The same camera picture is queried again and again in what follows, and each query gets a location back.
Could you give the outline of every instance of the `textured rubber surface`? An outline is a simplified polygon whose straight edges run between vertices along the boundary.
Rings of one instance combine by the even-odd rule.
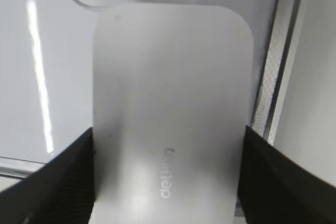
[[[0,194],[0,223],[88,223],[94,195],[92,128],[42,169]]]
[[[238,196],[248,224],[336,223],[336,188],[246,129]]]

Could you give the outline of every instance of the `white wall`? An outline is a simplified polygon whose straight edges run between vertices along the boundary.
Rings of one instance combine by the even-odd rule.
[[[309,0],[275,147],[336,186],[336,0]]]

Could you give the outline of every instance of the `cable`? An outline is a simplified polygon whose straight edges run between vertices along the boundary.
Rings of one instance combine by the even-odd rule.
[[[77,5],[85,8],[86,10],[90,10],[92,12],[101,12],[101,11],[104,11],[104,10],[108,10],[110,9],[109,6],[94,6],[94,5],[87,5],[85,3],[83,3],[82,1],[80,0],[72,0],[74,1]]]

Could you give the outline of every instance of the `metal frame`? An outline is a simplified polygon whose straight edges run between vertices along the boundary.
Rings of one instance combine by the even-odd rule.
[[[251,126],[268,143],[275,140],[308,0],[277,0]]]
[[[43,163],[0,157],[0,176],[23,179],[43,166]]]

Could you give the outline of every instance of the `white rectangular card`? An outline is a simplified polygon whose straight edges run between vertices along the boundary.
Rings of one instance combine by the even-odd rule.
[[[127,4],[94,36],[96,223],[231,224],[253,38],[232,10]]]

